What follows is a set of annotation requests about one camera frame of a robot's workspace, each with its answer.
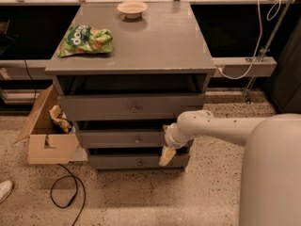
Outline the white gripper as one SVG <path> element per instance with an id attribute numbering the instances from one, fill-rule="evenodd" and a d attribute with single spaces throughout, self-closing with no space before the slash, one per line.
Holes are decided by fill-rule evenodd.
<path id="1" fill-rule="evenodd" d="M 182 131 L 179 129 L 176 123 L 172 123 L 170 125 L 164 125 L 163 128 L 165 131 L 166 145 L 168 147 L 167 146 L 163 147 L 162 154 L 159 159 L 159 165 L 161 167 L 167 166 L 168 163 L 172 160 L 172 158 L 176 154 L 175 149 L 180 149 L 188 141 L 187 136 L 185 136 L 182 133 Z"/>

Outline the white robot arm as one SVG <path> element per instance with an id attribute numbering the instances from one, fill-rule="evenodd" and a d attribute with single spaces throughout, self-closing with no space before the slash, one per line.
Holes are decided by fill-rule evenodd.
<path id="1" fill-rule="evenodd" d="M 243 146 L 239 226 L 301 226 L 301 115 L 217 118 L 183 112 L 166 125 L 159 164 L 188 141 L 208 136 Z"/>

